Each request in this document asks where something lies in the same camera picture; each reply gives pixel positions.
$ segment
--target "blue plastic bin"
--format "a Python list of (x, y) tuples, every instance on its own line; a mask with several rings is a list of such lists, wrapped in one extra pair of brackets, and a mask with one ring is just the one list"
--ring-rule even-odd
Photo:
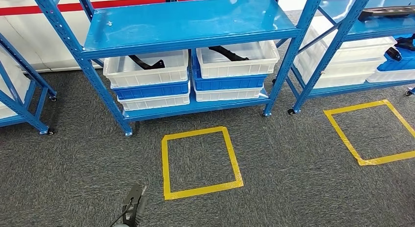
[(167, 84), (152, 84), (141, 85), (137, 87), (127, 88), (111, 88), (120, 100), (154, 97), (154, 96), (169, 96), (188, 93), (187, 81), (167, 83)]
[[(410, 37), (411, 35), (398, 35), (394, 36), (394, 38), (398, 37)], [(394, 59), (390, 58), (387, 54), (385, 54), (386, 62), (381, 64), (377, 69), (380, 71), (390, 71), (390, 70), (403, 70), (403, 69), (415, 69), (415, 52), (409, 51), (407, 49), (396, 47), (399, 53), (402, 56), (402, 60), (395, 61)]]
[(244, 75), (226, 78), (203, 79), (196, 55), (192, 53), (192, 76), (196, 91), (247, 89), (262, 87), (266, 74)]

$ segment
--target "yellow floor marking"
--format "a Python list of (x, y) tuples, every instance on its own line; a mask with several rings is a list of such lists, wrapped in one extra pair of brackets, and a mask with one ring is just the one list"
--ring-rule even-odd
[(384, 156), (384, 157), (380, 157), (380, 158), (364, 160), (360, 157), (359, 153), (354, 149), (353, 145), (347, 139), (346, 135), (343, 133), (342, 129), (340, 129), (339, 125), (337, 124), (337, 122), (333, 118), (333, 114), (340, 114), (340, 113), (345, 113), (345, 112), (349, 112), (349, 111), (361, 110), (361, 109), (364, 109), (364, 108), (381, 106), (381, 105), (387, 105), (388, 108), (393, 112), (393, 114), (405, 126), (405, 128), (412, 134), (412, 136), (415, 137), (415, 130), (409, 125), (409, 123), (402, 117), (402, 115), (395, 109), (395, 107), (393, 107), (392, 103), (390, 103), (388, 100), (374, 101), (374, 102), (369, 102), (369, 103), (365, 103), (365, 104), (359, 104), (359, 105), (342, 107), (342, 108), (337, 108), (337, 109), (324, 111), (324, 114), (327, 116), (327, 118), (330, 121), (331, 125), (333, 125), (334, 130), (336, 130), (337, 134), (340, 136), (343, 143), (349, 149), (351, 154), (355, 157), (355, 159), (357, 160), (357, 162), (360, 166), (379, 165), (379, 164), (392, 162), (392, 161), (415, 158), (415, 151), (409, 151), (409, 152), (399, 153), (399, 154), (395, 154), (395, 155), (389, 155), (389, 156)]
[[(216, 133), (216, 132), (222, 132), (223, 134), (223, 138), (225, 140), (225, 144), (228, 149), (229, 158), (231, 160), (233, 173), (235, 174), (235, 181), (227, 182), (223, 184), (210, 185), (210, 186), (200, 187), (200, 188), (195, 188), (195, 189), (171, 192), (167, 141), (179, 139), (183, 137), (188, 137), (188, 136), (198, 136), (202, 134)], [(239, 171), (238, 162), (236, 161), (235, 151), (233, 150), (233, 147), (232, 147), (231, 137), (229, 136), (229, 132), (226, 127), (207, 128), (207, 129), (195, 130), (195, 131), (190, 131), (190, 132), (165, 135), (163, 139), (161, 140), (161, 161), (162, 161), (162, 167), (163, 167), (164, 199), (166, 200), (180, 199), (180, 198), (185, 198), (185, 197), (190, 197), (190, 196), (195, 196), (195, 195), (207, 194), (207, 193), (212, 193), (212, 192), (217, 192), (217, 191), (222, 191), (222, 190), (227, 190), (227, 189), (233, 189), (233, 188), (241, 187), (244, 185), (242, 181), (241, 172)]]

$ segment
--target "red stripe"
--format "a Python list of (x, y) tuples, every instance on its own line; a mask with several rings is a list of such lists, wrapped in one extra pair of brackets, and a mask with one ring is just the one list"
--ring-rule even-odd
[[(94, 8), (129, 6), (149, 3), (162, 3), (164, 0), (107, 0), (92, 2)], [(82, 10), (80, 3), (65, 3), (59, 4), (58, 8), (61, 12), (80, 11)], [(38, 6), (21, 6), (21, 7), (7, 7), (0, 8), (0, 16), (7, 15), (22, 15), (42, 13)]]

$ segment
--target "stacked bins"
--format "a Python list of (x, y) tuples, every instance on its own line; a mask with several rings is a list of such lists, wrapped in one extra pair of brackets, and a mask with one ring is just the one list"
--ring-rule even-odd
[(125, 111), (189, 104), (188, 52), (176, 50), (137, 55), (153, 65), (163, 60), (165, 68), (143, 69), (130, 57), (104, 61), (104, 75)]
[(261, 41), (224, 48), (249, 60), (231, 61), (207, 47), (192, 55), (193, 87), (196, 101), (221, 101), (258, 98), (267, 74), (279, 60), (273, 41)]
[[(302, 46), (310, 43), (333, 25), (325, 17), (314, 17)], [(294, 64), (307, 83), (327, 51), (337, 30), (317, 41), (297, 55)], [(393, 37), (344, 42), (327, 68), (322, 72), (314, 88), (328, 88), (362, 84), (385, 62), (385, 51), (396, 41)]]
[[(26, 78), (23, 72), (19, 68), (17, 68), (15, 65), (13, 65), (12, 63), (3, 62), (2, 64), (3, 64), (4, 69), (6, 70), (7, 75), (10, 78), (10, 81), (12, 82), (14, 88), (16, 89), (20, 100), (22, 100), (22, 102), (24, 103), (27, 90), (29, 89), (29, 86), (30, 86), (30, 80)], [(13, 99), (13, 96), (9, 88), (7, 87), (1, 75), (0, 75), (0, 91), (4, 92), (10, 98)], [(0, 119), (15, 116), (15, 115), (17, 115), (17, 113), (12, 111), (2, 102), (0, 102)]]
[[(395, 36), (395, 38), (407, 38), (411, 36), (412, 34)], [(397, 47), (396, 49), (399, 51), (402, 59), (396, 61), (385, 54), (387, 61), (381, 64), (375, 73), (367, 79), (368, 82), (374, 83), (415, 79), (415, 51), (400, 47)]]

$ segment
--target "shelving unit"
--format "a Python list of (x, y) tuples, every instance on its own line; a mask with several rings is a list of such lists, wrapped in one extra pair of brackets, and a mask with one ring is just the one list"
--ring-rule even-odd
[[(52, 135), (54, 131), (40, 121), (40, 116), (47, 95), (49, 95), (49, 99), (51, 101), (56, 101), (55, 90), (53, 90), (53, 88), (35, 71), (35, 69), (33, 69), (33, 67), (23, 58), (22, 55), (20, 55), (20, 53), (17, 52), (17, 50), (1, 33), (0, 45), (10, 54), (10, 56), (16, 60), (17, 63), (20, 64), (22, 69), (26, 71), (27, 75), (31, 79), (29, 88), (26, 91), (26, 95), (24, 97), (24, 102), (22, 102), (19, 93), (16, 91), (16, 86), (13, 85), (7, 72), (0, 62), (0, 75), (2, 76), (5, 84), (7, 85), (7, 88), (13, 96), (13, 98), (11, 98), (6, 93), (0, 91), (0, 102), (17, 113), (17, 115), (14, 116), (0, 118), (0, 127), (27, 122), (39, 130), (41, 135)], [(36, 112), (35, 114), (32, 114), (29, 112), (28, 108), (30, 106), (36, 86), (40, 87), (42, 91), (36, 107)]]
[(302, 88), (301, 93), (297, 91), (292, 80), (288, 77), (288, 71), (278, 73), (276, 82), (287, 80), (287, 83), (297, 99), (293, 108), (288, 110), (288, 113), (295, 114), (300, 112), (303, 103), (307, 99), (313, 97), (330, 96), (415, 83), (415, 80), (379, 83), (369, 83), (366, 81), (365, 83), (358, 85), (313, 89), (321, 76), (321, 72), (327, 67), (343, 42), (415, 33), (415, 15), (409, 15), (403, 18), (372, 18), (369, 21), (361, 22), (357, 20), (357, 18), (364, 8), (405, 6), (408, 4), (415, 4), (415, 0), (322, 0), (318, 10), (331, 21), (333, 26), (312, 42), (305, 45), (299, 50), (299, 53), (306, 48), (309, 48), (335, 29), (337, 29), (338, 32), (307, 84), (303, 82), (297, 68), (294, 65), (292, 66), (291, 70)]
[(180, 114), (266, 105), (263, 113), (270, 116), (282, 83), (276, 84), (269, 95), (263, 90), (257, 99), (196, 102), (192, 91), (189, 105), (122, 113), (91, 60), (291, 38), (280, 67), (280, 71), (288, 72), (321, 0), (307, 0), (297, 25), (282, 11), (278, 0), (193, 0), (103, 9), (94, 9), (90, 0), (80, 0), (91, 21), (83, 47), (62, 17), (56, 0), (35, 1), (129, 136), (129, 122)]

